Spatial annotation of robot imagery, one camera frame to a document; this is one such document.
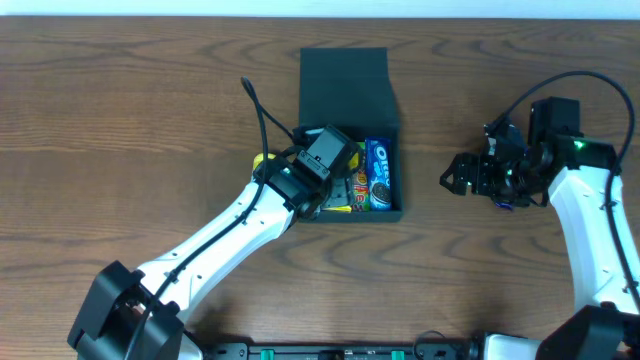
box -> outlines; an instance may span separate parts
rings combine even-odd
[[[404,211],[400,122],[389,81],[387,49],[300,50],[300,126],[332,124],[354,141],[367,136],[391,139],[390,211],[322,211],[316,222],[395,222]]]

black box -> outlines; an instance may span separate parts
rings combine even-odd
[[[332,124],[354,141],[391,139],[391,210],[321,211],[317,222],[395,222],[403,214],[400,122],[387,49],[300,49],[300,126]]]

table surface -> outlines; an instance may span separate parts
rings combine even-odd
[[[294,127],[301,47],[389,49],[405,216],[297,224],[223,280],[189,328],[205,342],[410,342],[428,329],[544,338],[572,314],[554,210],[509,213],[438,177],[551,75],[602,71],[640,106],[640,23],[3,18],[0,358],[70,358],[66,336],[98,271],[115,259],[133,269],[227,207],[261,149],[239,78]],[[550,95],[581,99],[584,132],[620,145],[627,118],[610,88],[567,79],[526,103]],[[525,133],[527,104],[514,115]],[[268,132],[273,148],[287,145]],[[636,154],[623,180],[639,238]]]

snack package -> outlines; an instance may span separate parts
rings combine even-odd
[[[369,202],[372,211],[391,210],[391,174],[389,170],[390,140],[380,137],[365,139]]]
[[[365,143],[359,142],[358,145],[360,145],[360,147],[363,150],[366,150]],[[364,155],[364,157],[365,158],[362,159],[362,164],[363,164],[362,168],[358,170],[357,173],[353,174],[353,181],[352,181],[353,197],[355,199],[353,205],[351,205],[351,209],[353,211],[369,211],[370,210],[369,184],[367,182],[367,172],[366,172],[367,156]],[[358,166],[358,159],[356,159],[355,165],[353,165],[353,168],[355,168],[356,166]]]

wood grain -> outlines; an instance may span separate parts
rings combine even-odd
[[[556,73],[602,71],[640,104],[640,24],[25,17],[0,19],[0,358],[70,358],[67,332],[102,267],[154,258],[235,198],[260,151],[241,75],[293,127],[299,48],[372,46],[389,48],[405,218],[297,224],[225,279],[189,327],[205,341],[548,335],[573,310],[553,209],[506,213],[437,178],[481,145],[482,124]],[[584,132],[621,143],[626,115],[609,88],[567,79],[530,100],[551,94],[580,98]],[[515,122],[527,128],[526,106]],[[636,239],[637,152],[623,175]]]

